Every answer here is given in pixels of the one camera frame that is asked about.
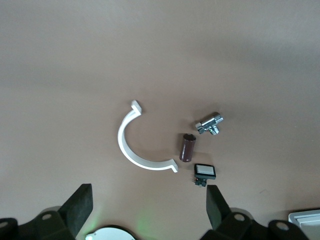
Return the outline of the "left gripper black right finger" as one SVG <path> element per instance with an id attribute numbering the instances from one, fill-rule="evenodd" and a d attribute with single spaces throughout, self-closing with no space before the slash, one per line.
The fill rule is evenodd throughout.
<path id="1" fill-rule="evenodd" d="M 206 212 L 211 224 L 202 240 L 268 240 L 268 228 L 249 212 L 230 208 L 217 185 L 206 188 Z"/>

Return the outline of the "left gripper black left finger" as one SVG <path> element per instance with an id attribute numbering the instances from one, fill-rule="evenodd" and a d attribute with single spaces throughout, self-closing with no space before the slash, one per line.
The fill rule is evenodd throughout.
<path id="1" fill-rule="evenodd" d="M 21 240 L 74 240 L 93 211 L 93 188 L 82 184 L 57 210 L 47 210 L 19 227 Z"/>

